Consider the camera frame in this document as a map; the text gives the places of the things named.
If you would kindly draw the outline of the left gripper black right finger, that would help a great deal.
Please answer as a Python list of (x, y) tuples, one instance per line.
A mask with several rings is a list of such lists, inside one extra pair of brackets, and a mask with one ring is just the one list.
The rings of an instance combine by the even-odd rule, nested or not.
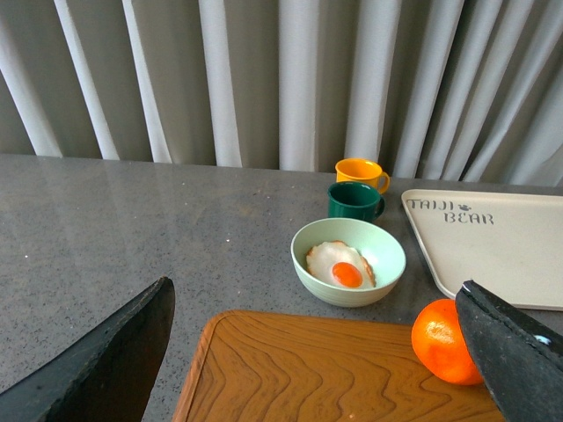
[(562, 336), (473, 280), (455, 299), (468, 351), (507, 421), (562, 420)]

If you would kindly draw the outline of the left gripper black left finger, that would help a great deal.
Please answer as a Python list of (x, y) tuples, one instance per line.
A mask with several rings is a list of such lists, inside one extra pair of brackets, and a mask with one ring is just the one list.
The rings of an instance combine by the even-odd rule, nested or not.
[(172, 280), (162, 277), (1, 395), (3, 421), (140, 421), (169, 343)]

